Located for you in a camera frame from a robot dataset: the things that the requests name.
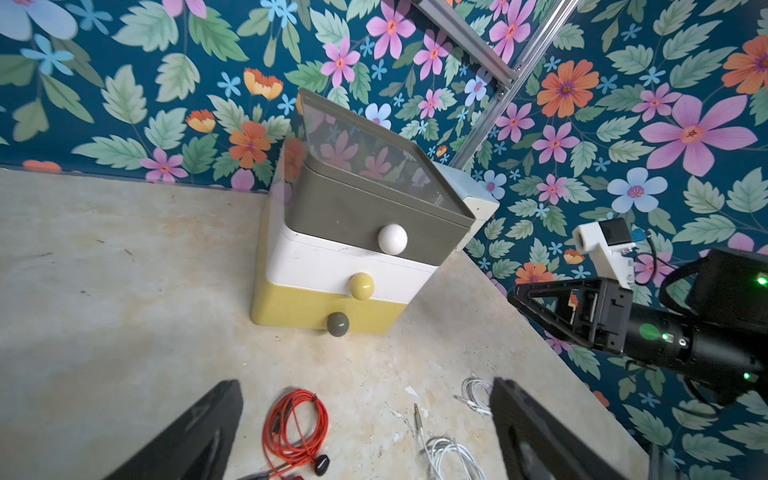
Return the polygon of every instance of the wall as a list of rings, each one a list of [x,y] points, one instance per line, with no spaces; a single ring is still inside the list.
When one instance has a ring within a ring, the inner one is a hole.
[[[611,217],[652,229],[668,263],[635,287],[644,305],[658,306],[664,275],[703,250],[768,251],[767,7],[582,2],[515,99],[527,130],[511,141],[515,129],[500,121],[491,161],[472,171],[502,202],[467,247],[490,281],[506,294],[516,283],[594,275],[569,251],[571,231]],[[639,281],[650,263],[639,257]],[[680,281],[673,295],[689,289]],[[712,422],[675,409],[713,412],[674,374],[627,375],[626,359],[547,338],[639,442],[662,445],[691,478],[764,478],[768,407],[754,392]]]

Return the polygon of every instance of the round knob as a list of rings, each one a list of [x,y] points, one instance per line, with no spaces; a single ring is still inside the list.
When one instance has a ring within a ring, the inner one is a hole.
[[[385,225],[379,231],[379,247],[387,255],[399,255],[408,245],[406,229],[397,223]]]
[[[349,279],[349,292],[358,300],[368,300],[373,295],[373,277],[368,273],[355,273]]]

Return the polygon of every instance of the orange flower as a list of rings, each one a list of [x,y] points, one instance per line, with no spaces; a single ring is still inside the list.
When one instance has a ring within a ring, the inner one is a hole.
[[[557,111],[558,117],[563,118],[574,114],[574,104],[584,107],[592,99],[588,88],[598,86],[599,74],[592,69],[592,62],[582,60],[574,68],[573,60],[566,61],[558,67],[558,74],[550,73],[541,83],[546,90],[538,92],[539,105],[546,104],[542,112],[553,117]]]
[[[768,36],[761,35],[744,44],[743,53],[734,53],[728,57],[723,68],[729,71],[723,75],[723,84],[733,87],[740,94],[754,94],[763,84],[768,85]]]
[[[569,248],[565,251],[565,253],[563,253],[563,258],[565,258],[565,262],[570,265],[578,265],[584,261],[584,255],[580,254],[572,248]]]
[[[515,283],[518,285],[521,283],[554,282],[552,272],[548,272],[547,267],[541,263],[534,265],[533,262],[528,262],[523,267],[524,270],[518,268],[515,273],[519,277],[515,279]]]
[[[208,110],[195,110],[187,117],[187,125],[204,134],[209,134],[216,127],[214,114]]]
[[[261,165],[266,160],[267,151],[272,146],[270,139],[265,138],[266,128],[262,124],[249,121],[243,124],[240,131],[235,131],[230,137],[230,142],[235,144],[230,147],[230,155],[234,160],[240,161],[242,168],[253,168],[253,162]]]
[[[245,86],[252,95],[263,95],[273,100],[283,93],[283,82],[277,77],[265,77],[255,68],[246,68],[243,74]]]

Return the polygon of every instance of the green leaf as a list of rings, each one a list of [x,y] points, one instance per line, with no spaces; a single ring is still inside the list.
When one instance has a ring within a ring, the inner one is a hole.
[[[494,258],[502,258],[509,253],[509,249],[515,246],[515,242],[508,242],[506,240],[496,240],[488,245],[488,255]]]
[[[349,26],[336,13],[326,10],[325,14],[322,14],[310,8],[310,17],[317,30],[315,36],[320,43],[333,43],[338,47],[342,38],[349,37]]]
[[[349,84],[349,91],[352,92],[355,99],[360,100],[363,104],[368,104],[368,92],[371,91],[370,70],[366,64],[358,61],[353,71],[355,72],[355,80]]]
[[[114,79],[107,77],[107,89],[101,90],[103,104],[110,115],[127,124],[141,123],[147,117],[144,87],[136,85],[133,65],[123,65]]]
[[[183,100],[194,93],[200,83],[200,72],[192,60],[181,53],[171,53],[163,57],[163,63],[157,68],[160,74],[155,83],[160,85],[157,101]]]
[[[590,141],[582,141],[571,150],[571,167],[574,169],[574,177],[578,177],[592,166],[597,152],[598,146]]]
[[[544,216],[543,222],[547,230],[560,235],[561,237],[567,237],[565,234],[565,225],[568,223],[565,221],[565,215],[563,210],[557,205],[550,205],[549,211]]]
[[[329,77],[320,73],[320,70],[323,68],[323,63],[321,61],[308,61],[306,65],[297,65],[297,67],[298,70],[286,73],[286,79],[289,82],[299,88],[306,88],[315,93],[320,93],[326,89]]]
[[[563,197],[563,200],[567,202],[577,204],[579,202],[591,202],[595,200],[589,193],[589,188],[575,178],[569,178],[565,183],[565,188],[568,189],[569,194]]]
[[[706,417],[693,415],[691,413],[684,412],[683,410],[672,407],[672,416],[675,420],[677,420],[677,423],[679,423],[680,426],[685,429],[704,430],[706,427],[712,425],[712,423],[717,419],[717,417],[714,416],[715,409],[706,403],[699,402],[698,400],[690,400],[689,402],[685,402],[683,400],[680,401],[679,405],[682,409],[690,410],[691,412],[698,412],[704,415],[713,416],[712,418],[708,419]]]
[[[567,23],[560,28],[557,36],[554,37],[552,44],[555,48],[561,50],[571,50],[572,48],[584,48],[584,30],[578,25]]]
[[[639,410],[629,405],[624,405],[624,408],[629,412],[630,422],[647,441],[662,447],[672,441],[672,431],[664,426],[661,419],[654,417],[647,410]]]
[[[683,192],[685,204],[695,214],[713,214],[719,212],[725,204],[725,195],[711,183],[703,184],[698,178],[688,179],[688,190]]]
[[[228,134],[234,133],[235,130],[240,129],[240,125],[248,122],[248,115],[231,98],[224,100],[216,95],[208,95],[208,98],[214,106],[214,115],[219,119],[219,124],[224,127],[224,131]]]
[[[719,439],[705,437],[701,433],[696,435],[686,433],[683,435],[683,450],[688,455],[702,462],[728,462],[730,457],[744,455],[740,450],[725,443],[720,443]]]
[[[606,57],[614,62],[614,68],[627,75],[633,75],[648,68],[650,61],[654,58],[654,50],[645,48],[643,45],[637,47],[630,45],[624,50],[612,51]]]
[[[664,50],[662,51],[664,58],[667,60],[677,60],[678,58],[685,57],[693,50],[699,48],[699,45],[710,37],[708,34],[712,29],[721,22],[721,20],[715,20],[701,26],[695,24],[683,31],[679,31],[677,35],[664,43]]]
[[[176,45],[179,41],[176,19],[159,3],[139,2],[139,5],[128,8],[133,15],[120,17],[125,26],[112,38],[123,45],[142,47],[144,51],[165,51],[168,44]]]
[[[626,164],[628,161],[639,160],[654,150],[655,147],[649,147],[641,141],[619,140],[608,149],[608,156],[614,162]]]
[[[63,108],[75,117],[94,123],[94,118],[88,113],[88,110],[80,104],[80,96],[67,85],[61,83],[53,77],[46,74],[42,75],[43,87],[48,100],[59,108]]]
[[[677,229],[675,229],[672,222],[670,222],[670,214],[661,207],[656,207],[648,213],[648,223],[654,227],[661,228],[667,233],[677,233]]]
[[[530,237],[533,234],[533,222],[530,220],[520,220],[507,233],[504,234],[507,238],[514,238],[520,240],[526,237]]]
[[[728,207],[748,214],[757,212],[768,204],[768,180],[763,181],[763,171],[758,167],[743,180],[736,180],[733,190],[728,190]]]
[[[154,118],[149,119],[149,127],[144,128],[144,136],[161,150],[171,150],[181,145],[187,124],[184,123],[186,108],[174,108],[165,113],[158,111]]]
[[[483,230],[483,233],[485,233],[485,238],[488,240],[496,240],[498,236],[502,234],[502,230],[504,230],[505,220],[507,219],[495,218],[493,220],[489,220],[485,224],[485,229]]]
[[[416,56],[416,52],[421,50],[423,46],[423,41],[417,41],[416,43],[412,43],[405,47],[402,51],[402,54],[400,55],[400,58],[395,61],[395,64],[392,66],[392,68],[401,68],[412,64],[413,58]]]
[[[225,151],[214,163],[214,182],[221,177],[229,177],[240,166],[239,160],[234,160],[230,152]]]
[[[720,61],[728,56],[735,47],[718,48],[714,51],[703,50],[695,57],[688,57],[680,65],[675,65],[670,73],[672,88],[693,87],[720,68]]]
[[[213,135],[193,137],[181,148],[181,153],[184,156],[182,168],[191,174],[202,174],[210,169],[216,157],[216,139]]]
[[[352,0],[346,10],[346,19],[352,20],[359,17],[362,20],[375,8],[378,8],[380,2],[381,0]]]
[[[520,267],[520,262],[513,262],[509,258],[504,258],[498,262],[494,262],[491,265],[491,273],[499,280],[503,280],[512,276],[512,274]]]
[[[141,168],[139,161],[147,158],[144,147],[133,138],[125,140],[117,135],[110,135],[110,138],[93,137],[93,141],[94,143],[78,145],[72,149],[72,153],[95,158],[99,165],[125,170]]]
[[[608,110],[629,111],[635,105],[641,103],[640,93],[645,90],[643,85],[625,85],[614,89],[608,96],[598,100],[596,105],[606,107]]]
[[[538,265],[540,263],[542,265],[549,264],[549,250],[547,250],[547,247],[538,238],[534,238],[533,240],[533,245],[531,245],[531,254],[528,256],[528,261],[532,262],[534,265]]]
[[[675,0],[661,11],[661,16],[654,22],[654,31],[665,36],[679,29],[690,17],[695,6],[695,0]]]
[[[511,211],[518,217],[533,217],[536,214],[538,203],[536,200],[526,198],[525,200],[518,200],[514,205],[507,207],[507,210]]]
[[[760,125],[768,120],[768,90],[762,87],[750,100],[750,115],[755,116],[755,125]]]
[[[619,35],[619,19],[611,23],[611,26],[606,28],[600,39],[603,41],[603,53],[608,51],[611,45],[614,43],[614,39]]]
[[[293,57],[293,60],[301,61],[301,51],[299,50],[299,32],[291,22],[288,22],[286,27],[283,29],[283,47],[288,49],[291,56]]]
[[[594,378],[600,379],[600,362],[595,358],[594,352],[583,346],[573,345],[568,351],[568,358],[578,368],[590,373]]]
[[[619,2],[611,3],[608,7],[605,8],[604,12],[595,16],[592,19],[592,22],[602,22],[603,20],[608,20],[609,18],[615,17],[619,14],[619,12],[621,12],[621,9],[624,8],[628,2],[629,0],[620,0]]]
[[[248,12],[248,19],[237,29],[237,34],[240,37],[264,35],[270,29],[271,24],[268,8],[254,8]]]
[[[485,254],[485,245],[483,245],[480,240],[473,237],[469,243],[467,243],[465,250],[467,250],[467,253],[472,255],[474,258],[480,258],[483,256],[483,254]]]
[[[220,17],[219,12],[211,7],[207,8],[206,18],[197,15],[189,16],[190,37],[208,55],[216,55],[220,60],[246,61],[248,56],[237,44],[240,37],[230,29],[230,24]]]
[[[27,141],[38,132],[48,131],[48,117],[39,100],[22,105],[14,110],[12,116],[18,122],[13,127],[14,141]]]

